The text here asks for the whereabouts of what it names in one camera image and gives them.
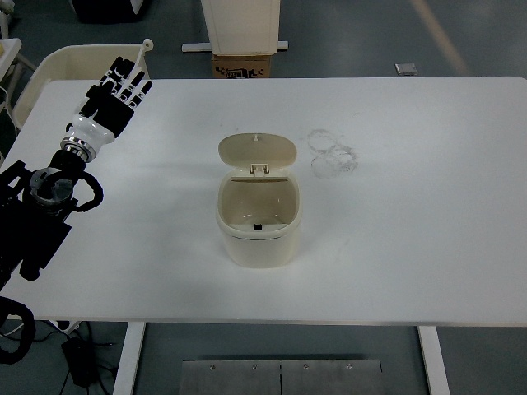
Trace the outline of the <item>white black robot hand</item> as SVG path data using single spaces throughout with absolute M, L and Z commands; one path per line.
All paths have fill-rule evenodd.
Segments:
M 101 147 L 113 142 L 127 127 L 152 82 L 135 63 L 117 57 L 103 77 L 90 87 L 72 118 L 60 146 L 93 160 Z

